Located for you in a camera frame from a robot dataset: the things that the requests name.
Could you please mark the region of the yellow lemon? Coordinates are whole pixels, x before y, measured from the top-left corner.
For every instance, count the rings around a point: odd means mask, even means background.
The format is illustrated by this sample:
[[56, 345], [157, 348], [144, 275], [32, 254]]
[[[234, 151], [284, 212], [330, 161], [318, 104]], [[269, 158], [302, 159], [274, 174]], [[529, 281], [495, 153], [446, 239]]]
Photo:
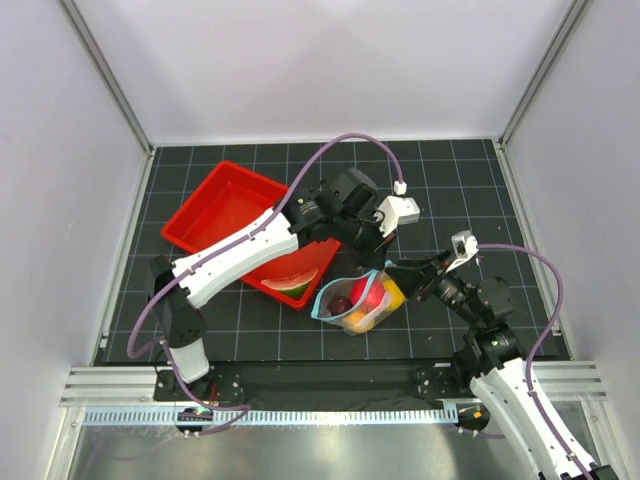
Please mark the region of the yellow lemon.
[[397, 284], [391, 279], [384, 280], [383, 286], [386, 290], [386, 293], [390, 295], [390, 300], [386, 307], [386, 311], [394, 312], [405, 303], [406, 297], [397, 286]]

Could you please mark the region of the red apple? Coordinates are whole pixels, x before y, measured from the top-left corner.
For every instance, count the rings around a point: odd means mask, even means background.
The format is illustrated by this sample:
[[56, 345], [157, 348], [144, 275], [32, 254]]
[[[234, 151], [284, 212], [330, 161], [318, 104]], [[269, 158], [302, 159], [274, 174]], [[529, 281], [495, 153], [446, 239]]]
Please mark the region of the red apple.
[[367, 311], [377, 307], [385, 295], [383, 284], [377, 279], [361, 278], [356, 280], [350, 292], [353, 306], [359, 305]]

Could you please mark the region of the clear zip top bag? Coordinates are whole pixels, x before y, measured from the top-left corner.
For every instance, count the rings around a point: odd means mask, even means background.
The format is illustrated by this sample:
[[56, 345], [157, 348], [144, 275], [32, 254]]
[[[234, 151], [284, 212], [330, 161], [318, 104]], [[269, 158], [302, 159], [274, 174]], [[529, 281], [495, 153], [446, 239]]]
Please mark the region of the clear zip top bag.
[[349, 335], [367, 333], [406, 302], [384, 270], [328, 282], [317, 293], [311, 318], [340, 327]]

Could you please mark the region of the dark plum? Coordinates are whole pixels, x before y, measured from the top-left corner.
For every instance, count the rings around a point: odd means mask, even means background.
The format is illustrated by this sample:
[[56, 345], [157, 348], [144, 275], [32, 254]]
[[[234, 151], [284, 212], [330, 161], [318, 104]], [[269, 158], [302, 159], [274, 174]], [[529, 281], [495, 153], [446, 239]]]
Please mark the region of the dark plum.
[[351, 300], [343, 295], [333, 297], [327, 305], [327, 309], [332, 316], [343, 315], [352, 308]]

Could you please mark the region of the orange peach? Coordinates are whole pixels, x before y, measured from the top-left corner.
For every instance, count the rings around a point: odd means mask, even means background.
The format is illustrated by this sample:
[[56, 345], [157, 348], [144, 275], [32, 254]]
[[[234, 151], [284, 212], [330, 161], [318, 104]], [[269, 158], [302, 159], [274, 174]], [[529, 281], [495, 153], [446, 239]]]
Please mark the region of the orange peach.
[[344, 328], [354, 334], [366, 333], [374, 324], [375, 322], [363, 311], [354, 311], [343, 319]]

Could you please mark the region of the red plastic tray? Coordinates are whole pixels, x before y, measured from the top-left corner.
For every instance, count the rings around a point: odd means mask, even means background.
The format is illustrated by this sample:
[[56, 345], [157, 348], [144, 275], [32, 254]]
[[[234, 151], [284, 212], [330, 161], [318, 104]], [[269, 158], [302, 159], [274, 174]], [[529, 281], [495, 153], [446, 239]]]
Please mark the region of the red plastic tray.
[[[284, 197], [287, 187], [263, 175], [223, 160], [200, 183], [161, 230], [162, 237], [194, 254], [235, 233]], [[339, 250], [340, 243], [327, 240], [279, 257], [253, 270], [241, 280], [277, 301], [303, 309]], [[299, 298], [265, 288], [263, 279], [295, 275], [318, 269], [317, 276]]]

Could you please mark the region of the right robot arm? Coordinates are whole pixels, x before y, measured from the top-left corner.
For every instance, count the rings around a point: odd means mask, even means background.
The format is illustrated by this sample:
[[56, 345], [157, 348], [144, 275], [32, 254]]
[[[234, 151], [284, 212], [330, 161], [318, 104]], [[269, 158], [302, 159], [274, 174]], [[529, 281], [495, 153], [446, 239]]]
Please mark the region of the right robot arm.
[[612, 466], [599, 464], [575, 439], [541, 388], [532, 369], [535, 354], [508, 325], [513, 305], [507, 282], [493, 277], [469, 283], [456, 273], [455, 260], [445, 251], [385, 268], [406, 297], [434, 298], [468, 324], [464, 346], [451, 359], [453, 389], [488, 409], [529, 478], [616, 478]]

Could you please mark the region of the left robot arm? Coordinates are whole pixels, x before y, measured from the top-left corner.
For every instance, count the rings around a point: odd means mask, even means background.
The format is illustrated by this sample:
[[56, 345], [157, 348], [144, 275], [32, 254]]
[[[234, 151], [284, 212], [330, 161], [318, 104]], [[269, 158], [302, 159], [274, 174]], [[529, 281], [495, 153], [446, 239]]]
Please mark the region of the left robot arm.
[[200, 312], [218, 292], [262, 265], [312, 243], [336, 240], [362, 268], [380, 269], [397, 228], [392, 208], [375, 203], [378, 188], [349, 168], [316, 189], [292, 187], [279, 203], [239, 231], [160, 271], [145, 308], [162, 325], [162, 344], [190, 400], [212, 386]]

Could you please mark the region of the black grid mat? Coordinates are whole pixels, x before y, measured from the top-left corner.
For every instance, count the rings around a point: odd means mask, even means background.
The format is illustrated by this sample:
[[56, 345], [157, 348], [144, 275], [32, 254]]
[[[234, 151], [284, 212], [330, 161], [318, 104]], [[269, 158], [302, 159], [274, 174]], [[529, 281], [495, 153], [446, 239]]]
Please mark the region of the black grid mat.
[[[542, 358], [567, 359], [564, 339], [546, 334], [548, 315], [534, 275], [535, 263], [521, 253], [523, 236], [493, 143], [483, 140], [400, 141], [389, 144], [390, 162], [371, 144], [342, 143], [312, 163], [314, 143], [160, 147], [156, 151], [136, 219], [112, 320], [95, 361], [124, 365], [126, 344], [146, 303], [145, 277], [152, 258], [180, 256], [161, 229], [213, 168], [234, 162], [282, 184], [299, 179], [316, 187], [349, 167], [367, 174], [382, 195], [402, 171], [420, 207], [418, 222], [401, 228], [391, 258], [423, 258], [470, 230], [485, 245], [460, 276], [477, 283], [501, 277], [511, 290], [512, 330]], [[463, 345], [466, 323], [439, 302], [410, 301], [372, 331], [351, 336], [294, 310], [242, 282], [231, 284], [205, 307], [204, 337], [213, 361], [320, 361], [445, 358]]]

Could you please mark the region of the watermelon slice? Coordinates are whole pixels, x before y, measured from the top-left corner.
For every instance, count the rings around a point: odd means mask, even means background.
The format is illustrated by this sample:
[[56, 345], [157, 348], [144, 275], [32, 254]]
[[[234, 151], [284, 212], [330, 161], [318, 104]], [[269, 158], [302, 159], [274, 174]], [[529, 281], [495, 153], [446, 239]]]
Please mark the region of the watermelon slice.
[[297, 299], [306, 292], [317, 273], [318, 269], [314, 268], [287, 277], [263, 279], [261, 284], [267, 289]]

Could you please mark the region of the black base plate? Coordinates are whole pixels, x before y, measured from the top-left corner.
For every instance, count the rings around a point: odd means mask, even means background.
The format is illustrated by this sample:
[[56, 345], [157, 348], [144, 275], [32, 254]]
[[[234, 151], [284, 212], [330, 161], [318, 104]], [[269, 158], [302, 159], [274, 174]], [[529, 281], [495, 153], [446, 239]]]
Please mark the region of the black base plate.
[[217, 362], [188, 389], [203, 402], [254, 411], [403, 411], [476, 400], [445, 359]]

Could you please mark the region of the right aluminium frame post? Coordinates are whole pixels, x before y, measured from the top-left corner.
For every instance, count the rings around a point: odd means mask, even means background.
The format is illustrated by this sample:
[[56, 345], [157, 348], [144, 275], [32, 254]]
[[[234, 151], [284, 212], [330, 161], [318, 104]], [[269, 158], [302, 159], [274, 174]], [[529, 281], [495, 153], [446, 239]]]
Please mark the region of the right aluminium frame post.
[[544, 83], [569, 43], [574, 31], [578, 28], [591, 5], [592, 1], [590, 0], [572, 0], [569, 3], [568, 9], [564, 13], [558, 27], [555, 29], [548, 46], [499, 137], [498, 143], [503, 149], [506, 148], [516, 134], [525, 115], [537, 98]]

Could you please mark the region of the aluminium frame post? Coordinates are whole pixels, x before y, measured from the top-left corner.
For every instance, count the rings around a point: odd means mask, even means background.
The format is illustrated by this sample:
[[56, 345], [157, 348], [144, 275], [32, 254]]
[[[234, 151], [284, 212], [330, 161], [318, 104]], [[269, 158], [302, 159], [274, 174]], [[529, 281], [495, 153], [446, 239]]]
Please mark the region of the aluminium frame post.
[[59, 0], [57, 4], [80, 41], [86, 55], [101, 78], [103, 85], [125, 120], [125, 123], [128, 125], [136, 142], [145, 155], [150, 156], [153, 151], [153, 144], [134, 113], [124, 90], [117, 80], [84, 15], [81, 13], [77, 2], [73, 0]]
[[544, 83], [569, 43], [574, 31], [578, 28], [591, 5], [592, 1], [590, 0], [572, 0], [569, 3], [568, 9], [564, 13], [558, 27], [555, 29], [548, 46], [499, 137], [498, 143], [503, 149], [506, 148], [516, 134], [525, 115], [537, 98]]

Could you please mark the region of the left aluminium frame post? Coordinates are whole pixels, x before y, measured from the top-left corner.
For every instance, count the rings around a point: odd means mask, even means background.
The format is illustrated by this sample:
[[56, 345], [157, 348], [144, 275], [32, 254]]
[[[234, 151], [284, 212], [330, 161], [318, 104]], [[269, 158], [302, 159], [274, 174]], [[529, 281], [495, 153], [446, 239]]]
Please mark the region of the left aluminium frame post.
[[136, 142], [145, 155], [150, 156], [153, 151], [153, 144], [134, 113], [124, 90], [117, 80], [84, 15], [81, 13], [77, 2], [73, 0], [59, 0], [57, 4], [80, 41], [86, 55], [101, 78], [103, 85], [125, 120], [125, 123], [128, 125]]

